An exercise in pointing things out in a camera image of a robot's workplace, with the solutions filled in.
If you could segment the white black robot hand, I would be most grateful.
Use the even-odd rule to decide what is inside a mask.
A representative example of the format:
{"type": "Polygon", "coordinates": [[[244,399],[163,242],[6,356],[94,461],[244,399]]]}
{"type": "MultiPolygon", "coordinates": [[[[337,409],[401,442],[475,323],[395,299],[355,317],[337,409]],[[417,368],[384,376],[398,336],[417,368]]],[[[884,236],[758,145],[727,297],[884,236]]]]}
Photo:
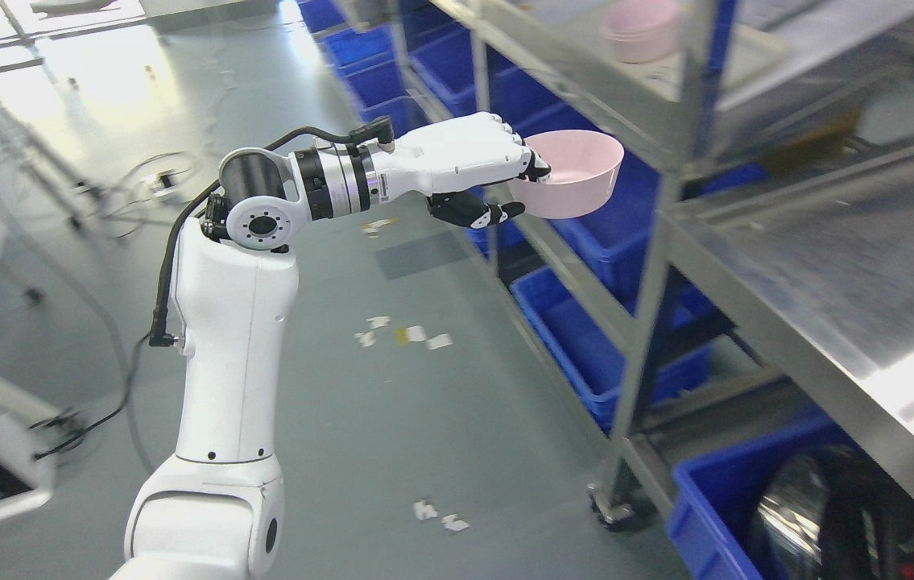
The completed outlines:
{"type": "Polygon", "coordinates": [[[478,111],[409,131],[391,144],[366,143],[382,179],[381,202],[405,193],[427,199],[435,219],[467,229],[524,213],[522,202],[487,203],[472,188],[509,180],[549,180],[552,168],[500,115],[478,111]]]}

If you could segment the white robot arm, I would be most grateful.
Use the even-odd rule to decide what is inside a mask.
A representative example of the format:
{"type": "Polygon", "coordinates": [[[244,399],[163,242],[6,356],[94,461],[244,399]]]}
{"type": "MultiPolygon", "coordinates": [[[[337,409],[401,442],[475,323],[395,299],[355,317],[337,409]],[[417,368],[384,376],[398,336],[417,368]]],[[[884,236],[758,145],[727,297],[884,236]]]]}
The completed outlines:
{"type": "Polygon", "coordinates": [[[274,453],[281,346],[297,298],[288,248],[318,219],[384,192],[375,144],[288,155],[232,151],[204,221],[173,243],[185,383],[176,452],[138,491],[117,579],[261,579],[279,554],[283,474],[274,453]]]}

